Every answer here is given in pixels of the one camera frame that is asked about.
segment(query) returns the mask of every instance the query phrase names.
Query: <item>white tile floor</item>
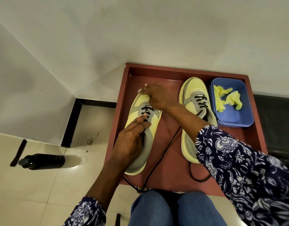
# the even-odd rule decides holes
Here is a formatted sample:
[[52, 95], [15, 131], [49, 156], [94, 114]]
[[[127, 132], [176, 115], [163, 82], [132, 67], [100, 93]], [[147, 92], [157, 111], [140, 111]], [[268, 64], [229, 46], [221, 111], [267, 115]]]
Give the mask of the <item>white tile floor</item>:
[[[62, 225], [103, 167], [113, 114], [112, 108], [83, 106], [73, 148], [27, 143], [22, 157], [35, 153], [64, 154], [69, 160], [60, 169], [31, 171], [10, 167], [22, 139], [0, 135], [0, 225]], [[131, 187], [119, 185], [107, 211], [106, 225], [114, 225], [117, 213], [122, 215], [121, 225], [127, 225], [137, 197]], [[226, 198], [210, 198], [228, 226], [244, 225]]]

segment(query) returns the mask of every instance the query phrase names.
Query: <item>jeans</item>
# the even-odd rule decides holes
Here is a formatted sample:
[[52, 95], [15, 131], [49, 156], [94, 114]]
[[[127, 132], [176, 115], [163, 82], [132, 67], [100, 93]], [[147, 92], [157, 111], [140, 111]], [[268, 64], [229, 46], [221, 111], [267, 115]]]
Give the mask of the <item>jeans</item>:
[[[182, 194], [178, 201], [178, 223], [181, 226], [227, 226], [210, 198], [202, 192]], [[165, 199], [150, 190], [132, 205], [129, 226], [172, 226], [171, 209]]]

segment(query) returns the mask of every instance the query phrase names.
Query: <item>sleeve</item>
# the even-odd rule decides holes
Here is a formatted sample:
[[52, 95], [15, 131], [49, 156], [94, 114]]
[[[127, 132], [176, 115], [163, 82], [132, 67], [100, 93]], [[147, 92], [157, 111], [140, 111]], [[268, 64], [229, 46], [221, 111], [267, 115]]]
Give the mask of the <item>sleeve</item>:
[[247, 225], [289, 225], [289, 170], [215, 126], [196, 139], [200, 163]]
[[106, 213], [93, 197], [83, 197], [63, 226], [101, 226], [106, 223]]

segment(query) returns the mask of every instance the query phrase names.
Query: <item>white wall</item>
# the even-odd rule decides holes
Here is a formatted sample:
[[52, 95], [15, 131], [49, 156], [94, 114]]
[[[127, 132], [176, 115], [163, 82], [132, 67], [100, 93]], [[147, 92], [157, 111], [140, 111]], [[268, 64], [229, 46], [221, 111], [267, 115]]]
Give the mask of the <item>white wall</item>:
[[0, 133], [60, 145], [74, 100], [0, 24]]
[[116, 102], [127, 61], [289, 96], [289, 0], [0, 0], [0, 21], [76, 97]]

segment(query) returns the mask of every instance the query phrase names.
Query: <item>sneaker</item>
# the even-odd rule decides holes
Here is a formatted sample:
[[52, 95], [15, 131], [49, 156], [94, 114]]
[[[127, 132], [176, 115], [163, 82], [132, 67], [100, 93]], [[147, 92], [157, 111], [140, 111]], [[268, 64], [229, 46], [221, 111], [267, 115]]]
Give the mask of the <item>sneaker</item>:
[[[218, 126], [210, 107], [207, 88], [201, 79], [192, 77], [185, 81], [180, 89], [179, 103], [185, 105], [187, 110], [208, 123]], [[188, 161], [199, 163], [196, 156], [196, 146], [184, 130], [182, 130], [181, 150]]]
[[145, 113], [147, 114], [147, 121], [152, 124], [149, 128], [144, 130], [144, 135], [142, 137], [142, 151], [138, 158], [126, 170], [125, 174], [127, 175], [137, 175], [143, 171], [150, 155], [157, 126], [161, 118], [162, 111], [153, 109], [149, 103], [149, 99], [149, 95], [137, 95], [131, 106], [127, 123], [125, 125], [125, 127], [127, 127], [138, 116]]

